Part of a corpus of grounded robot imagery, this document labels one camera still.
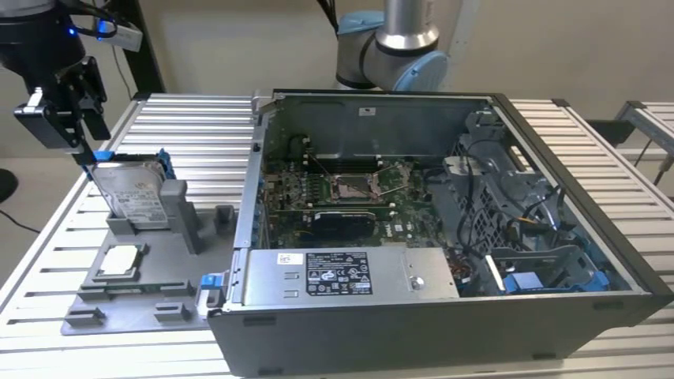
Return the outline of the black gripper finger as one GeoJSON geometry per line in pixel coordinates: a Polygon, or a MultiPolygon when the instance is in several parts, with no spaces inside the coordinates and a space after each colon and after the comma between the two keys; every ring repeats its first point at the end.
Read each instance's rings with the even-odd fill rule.
{"type": "Polygon", "coordinates": [[[67,141],[84,141],[82,122],[96,141],[111,138],[103,117],[107,93],[92,56],[59,56],[54,72],[56,83],[54,104],[67,141]]]}
{"type": "Polygon", "coordinates": [[[28,101],[12,113],[47,149],[70,154],[78,165],[95,164],[95,155],[83,132],[83,113],[78,108],[60,111],[48,101],[43,89],[35,88],[28,101]]]}

